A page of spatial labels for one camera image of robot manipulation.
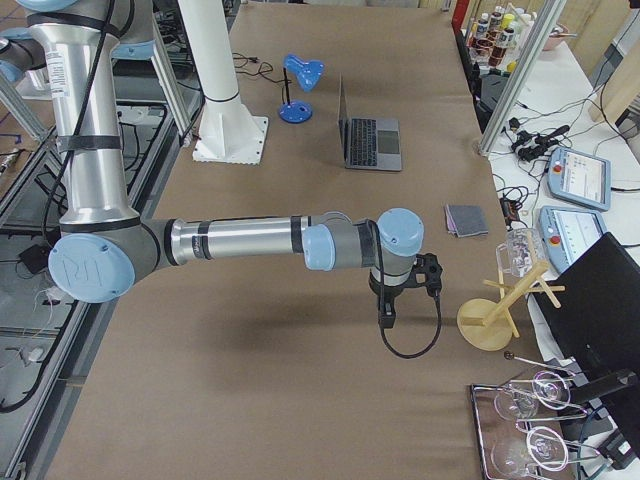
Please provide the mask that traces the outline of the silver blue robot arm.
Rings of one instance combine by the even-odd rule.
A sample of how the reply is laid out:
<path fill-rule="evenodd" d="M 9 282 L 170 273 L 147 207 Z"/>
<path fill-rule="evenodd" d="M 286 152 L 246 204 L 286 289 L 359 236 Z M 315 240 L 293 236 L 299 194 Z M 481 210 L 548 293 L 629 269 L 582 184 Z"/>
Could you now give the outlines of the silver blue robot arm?
<path fill-rule="evenodd" d="M 111 301 L 150 275 L 191 260 L 300 254 L 309 269 L 366 268 L 378 323 L 393 325 L 407 288 L 438 298 L 441 266 L 422 252 L 424 226 L 394 208 L 354 222 L 339 212 L 187 222 L 145 221 L 127 194 L 111 59 L 119 46 L 144 56 L 154 48 L 147 1 L 27 1 L 30 35 L 44 53 L 67 194 L 50 275 L 71 297 Z"/>

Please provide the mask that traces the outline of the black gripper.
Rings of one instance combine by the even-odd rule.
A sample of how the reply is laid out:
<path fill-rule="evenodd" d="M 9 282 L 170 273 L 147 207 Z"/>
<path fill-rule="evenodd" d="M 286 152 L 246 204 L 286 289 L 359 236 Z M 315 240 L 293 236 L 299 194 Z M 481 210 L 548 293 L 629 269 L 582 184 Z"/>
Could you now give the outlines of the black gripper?
<path fill-rule="evenodd" d="M 432 253 L 418 254 L 406 280 L 399 285 L 384 285 L 384 298 L 378 304 L 378 324 L 380 328 L 393 328 L 396 321 L 394 298 L 405 289 L 424 287 L 427 294 L 440 299 L 443 269 L 437 256 Z"/>

